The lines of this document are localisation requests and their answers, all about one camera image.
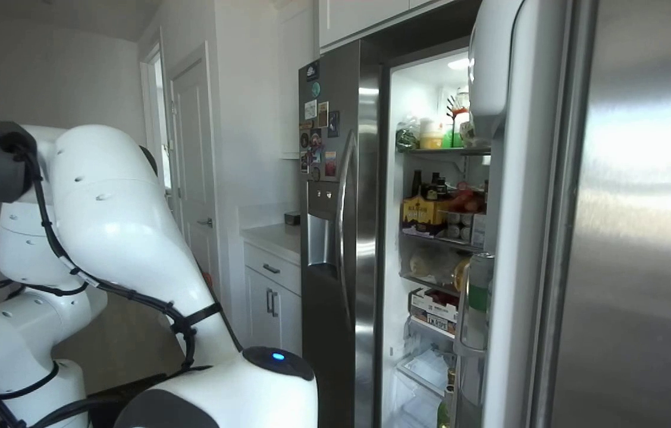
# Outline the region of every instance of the glass shelf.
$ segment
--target glass shelf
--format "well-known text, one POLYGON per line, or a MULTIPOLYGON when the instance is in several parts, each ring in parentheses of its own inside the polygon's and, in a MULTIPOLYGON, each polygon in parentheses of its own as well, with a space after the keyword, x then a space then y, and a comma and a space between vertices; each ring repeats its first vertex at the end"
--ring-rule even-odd
POLYGON ((399 408, 402 421, 393 421, 386 425, 398 428, 428 428, 439 418, 439 396, 436 394, 415 394, 399 408))
POLYGON ((471 255, 478 251, 478 248, 473 248, 473 244, 470 244, 465 239, 453 239, 453 237, 442 237, 442 236, 420 233, 415 229, 402 229, 402 236, 411 237, 411 239, 424 239, 424 243, 434 243, 434 244, 471 251, 471 255))
POLYGON ((399 148, 399 152, 411 154, 411 157, 478 157, 478 154, 491 154, 491 145, 478 145, 478 148, 440 148, 440 150, 421 150, 421 148, 399 148))
POLYGON ((411 351, 398 361, 398 371, 416 385, 427 388, 436 396, 446 396, 447 388, 447 361, 434 346, 411 351))
POLYGON ((439 290, 460 295, 453 277, 449 281, 434 281, 434 277, 421 277, 421 276, 411 276, 411 273, 404 273, 404 270, 399 276, 406 277, 406 281, 415 281, 420 286, 427 286, 427 288, 439 288, 439 290))

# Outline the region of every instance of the door shelf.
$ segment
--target door shelf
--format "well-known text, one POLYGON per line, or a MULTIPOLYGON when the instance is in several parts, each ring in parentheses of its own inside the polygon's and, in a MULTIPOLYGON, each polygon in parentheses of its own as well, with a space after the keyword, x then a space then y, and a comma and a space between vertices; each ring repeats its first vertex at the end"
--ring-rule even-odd
POLYGON ((446 328, 440 328, 440 326, 434 326, 434 324, 428 324, 427 319, 409 317, 409 324, 411 324, 411 326, 420 326, 420 328, 424 328, 424 330, 428 330, 428 332, 436 332, 436 334, 440 334, 440 337, 454 339, 454 332, 449 332, 449 330, 446 330, 446 328))
POLYGON ((478 359, 486 359, 487 356, 487 349, 486 346, 471 346, 471 345, 466 345, 465 339, 456 339, 456 353, 460 356, 478 356, 478 359))

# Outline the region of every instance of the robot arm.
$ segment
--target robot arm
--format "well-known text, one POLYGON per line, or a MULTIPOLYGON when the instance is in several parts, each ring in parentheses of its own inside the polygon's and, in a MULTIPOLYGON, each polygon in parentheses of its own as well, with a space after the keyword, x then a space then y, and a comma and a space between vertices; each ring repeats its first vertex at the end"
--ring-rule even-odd
MULTIPOLYGON (((35 135, 42 135, 46 145, 58 130, 35 127, 35 135)), ((52 255, 38 205, 28 192, 27 154, 15 148, 13 125, 0 125, 0 139, 4 143, 0 145, 0 273, 28 286, 21 295, 0 301, 0 413, 20 425, 86 396, 81 365, 56 361, 52 346, 86 328, 107 303, 107 295, 83 288, 83 281, 52 255)), ((86 425, 86 415, 61 425, 86 425)))
MULTIPOLYGON (((159 425, 169 413, 186 415, 177 425, 316 425, 315 371, 283 349, 241 349, 157 176, 126 132, 79 125, 47 135, 0 123, 0 201, 3 208, 28 201, 34 220, 31 213, 20 217, 23 229, 46 233, 76 283, 165 309, 183 337, 195 337, 195 349, 186 339, 183 351, 201 369, 136 396, 116 425, 159 425)), ((13 256, 21 248, 3 243, 9 220, 0 217, 0 270, 21 281, 16 276, 38 268, 13 256)))

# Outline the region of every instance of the refrigerator shelf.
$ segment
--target refrigerator shelf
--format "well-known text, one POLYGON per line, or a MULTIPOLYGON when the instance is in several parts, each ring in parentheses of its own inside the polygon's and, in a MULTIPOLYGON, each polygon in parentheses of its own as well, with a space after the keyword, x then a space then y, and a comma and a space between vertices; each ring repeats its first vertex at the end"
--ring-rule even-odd
POLYGON ((453 250, 461 250, 461 251, 478 251, 478 248, 465 243, 465 239, 453 239, 453 237, 442 237, 442 236, 428 236, 428 233, 420 233, 415 229, 402 229, 404 237, 411 239, 424 239, 424 243, 434 243, 434 244, 442 244, 442 248, 453 248, 453 250))
POLYGON ((434 324, 428 324, 428 320, 424 320, 424 319, 420 319, 420 317, 411 317, 411 313, 409 313, 409 324, 411 324, 411 326, 421 326, 424 330, 430 330, 430 332, 442 334, 442 337, 447 337, 447 339, 454 339, 454 332, 449 332, 449 330, 446 330, 446 328, 440 328, 440 326, 434 326, 434 324))
POLYGON ((427 288, 439 288, 439 290, 460 295, 454 283, 453 283, 453 277, 449 281, 436 281, 436 276, 434 277, 421 277, 421 276, 411 276, 406 270, 402 270, 399 276, 406 277, 406 281, 415 281, 420 286, 427 286, 427 288))
POLYGON ((446 396, 447 361, 434 346, 406 353, 398 361, 398 371, 436 396, 446 396))
POLYGON ((411 154, 411 157, 478 157, 478 154, 491 154, 491 145, 478 145, 478 148, 442 148, 442 150, 421 150, 421 148, 399 148, 399 152, 411 154))
POLYGON ((456 339, 456 346, 454 346, 454 349, 456 349, 456 353, 465 356, 465 359, 466 359, 466 356, 481 356, 481 359, 487 356, 487 346, 471 346, 471 345, 465 341, 465 337, 456 339))

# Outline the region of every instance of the cabinet door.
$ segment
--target cabinet door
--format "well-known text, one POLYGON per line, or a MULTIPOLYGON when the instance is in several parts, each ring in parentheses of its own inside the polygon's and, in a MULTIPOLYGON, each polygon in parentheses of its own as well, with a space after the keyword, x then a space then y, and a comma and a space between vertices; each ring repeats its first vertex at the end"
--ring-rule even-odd
POLYGON ((449 0, 320 0, 320 47, 409 18, 449 0))
POLYGON ((411 0, 320 0, 320 47, 334 45, 411 6, 411 0))
POLYGON ((283 288, 274 290, 271 317, 280 328, 280 346, 302 353, 302 300, 283 288))
POLYGON ((252 268, 245 268, 249 293, 249 346, 280 346, 280 328, 271 317, 271 293, 277 286, 252 268))

